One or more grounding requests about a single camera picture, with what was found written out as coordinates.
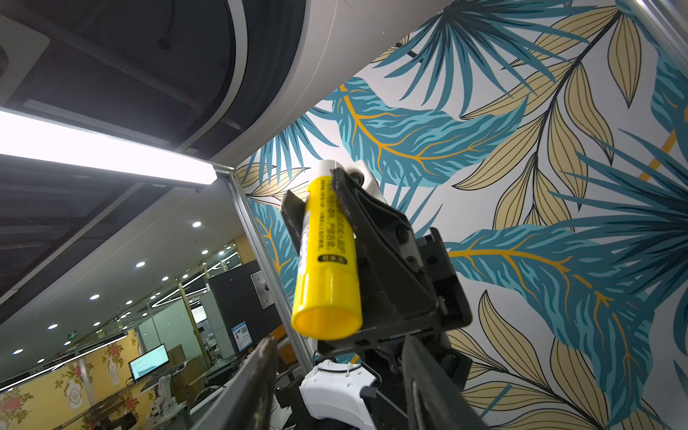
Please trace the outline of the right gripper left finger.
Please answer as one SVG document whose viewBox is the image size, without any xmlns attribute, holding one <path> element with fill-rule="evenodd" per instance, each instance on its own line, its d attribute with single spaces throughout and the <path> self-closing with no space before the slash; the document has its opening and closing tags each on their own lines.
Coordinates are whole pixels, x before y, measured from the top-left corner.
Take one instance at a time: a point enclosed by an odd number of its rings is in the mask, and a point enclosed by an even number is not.
<svg viewBox="0 0 688 430">
<path fill-rule="evenodd" d="M 261 340 L 193 429 L 269 429 L 277 360 L 277 342 Z"/>
</svg>

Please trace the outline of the computer monitor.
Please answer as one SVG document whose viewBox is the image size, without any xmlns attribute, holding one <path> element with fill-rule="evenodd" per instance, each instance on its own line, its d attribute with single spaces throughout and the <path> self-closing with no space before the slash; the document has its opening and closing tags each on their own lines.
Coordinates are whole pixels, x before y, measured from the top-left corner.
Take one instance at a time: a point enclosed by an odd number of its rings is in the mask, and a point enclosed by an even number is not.
<svg viewBox="0 0 688 430">
<path fill-rule="evenodd" d="M 158 368 L 166 365 L 169 362 L 168 352 L 164 344 L 151 349 L 128 363 L 132 378 L 138 382 L 148 374 L 156 371 Z"/>
</svg>

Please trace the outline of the yellow glue stick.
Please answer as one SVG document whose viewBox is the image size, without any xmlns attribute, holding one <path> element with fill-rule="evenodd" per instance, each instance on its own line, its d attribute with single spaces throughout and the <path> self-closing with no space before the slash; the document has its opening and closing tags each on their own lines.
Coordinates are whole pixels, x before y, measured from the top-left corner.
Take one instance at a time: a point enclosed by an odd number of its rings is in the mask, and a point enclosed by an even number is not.
<svg viewBox="0 0 688 430">
<path fill-rule="evenodd" d="M 355 235 L 333 189 L 336 161 L 310 176 L 301 222 L 292 327 L 315 340 L 341 340 L 363 324 Z"/>
</svg>

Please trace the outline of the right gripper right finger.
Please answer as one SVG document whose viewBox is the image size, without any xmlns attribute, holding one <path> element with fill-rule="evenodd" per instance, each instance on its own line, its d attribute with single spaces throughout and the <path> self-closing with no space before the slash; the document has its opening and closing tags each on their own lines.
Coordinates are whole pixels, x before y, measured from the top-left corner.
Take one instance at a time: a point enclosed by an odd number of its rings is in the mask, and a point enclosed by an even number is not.
<svg viewBox="0 0 688 430">
<path fill-rule="evenodd" d="M 409 429 L 489 429 L 415 337 L 404 342 L 402 371 Z"/>
</svg>

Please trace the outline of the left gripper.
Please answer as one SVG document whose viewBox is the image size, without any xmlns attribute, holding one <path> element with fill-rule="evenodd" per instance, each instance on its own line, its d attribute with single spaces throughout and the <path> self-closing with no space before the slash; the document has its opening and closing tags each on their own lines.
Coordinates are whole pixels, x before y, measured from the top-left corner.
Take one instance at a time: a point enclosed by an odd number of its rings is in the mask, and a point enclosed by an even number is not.
<svg viewBox="0 0 688 430">
<path fill-rule="evenodd" d="M 333 190 L 353 228 L 363 306 L 362 327 L 341 340 L 319 340 L 322 355 L 360 353 L 469 325 L 473 316 L 439 231 L 415 240 L 407 217 L 369 195 L 345 171 L 333 170 Z M 300 252 L 306 202 L 292 191 L 281 216 Z"/>
</svg>

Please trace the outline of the ceiling strip light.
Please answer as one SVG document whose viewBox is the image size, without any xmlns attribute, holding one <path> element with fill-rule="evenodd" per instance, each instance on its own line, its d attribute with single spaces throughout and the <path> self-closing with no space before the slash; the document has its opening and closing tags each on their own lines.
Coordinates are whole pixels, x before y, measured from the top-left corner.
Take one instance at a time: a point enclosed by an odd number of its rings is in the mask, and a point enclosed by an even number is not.
<svg viewBox="0 0 688 430">
<path fill-rule="evenodd" d="M 197 186 L 218 178 L 213 164 L 200 159 L 6 109 L 1 154 Z"/>
</svg>

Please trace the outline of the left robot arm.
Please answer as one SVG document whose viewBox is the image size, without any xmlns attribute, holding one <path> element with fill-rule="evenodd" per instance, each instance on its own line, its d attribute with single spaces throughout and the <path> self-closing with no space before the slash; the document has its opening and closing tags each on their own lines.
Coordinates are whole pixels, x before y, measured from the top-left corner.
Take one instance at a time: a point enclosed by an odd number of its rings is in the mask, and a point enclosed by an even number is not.
<svg viewBox="0 0 688 430">
<path fill-rule="evenodd" d="M 483 428 L 449 341 L 472 313 L 438 230 L 415 232 L 371 174 L 335 161 L 281 215 L 299 257 L 291 325 L 316 356 L 287 395 L 297 427 Z"/>
</svg>

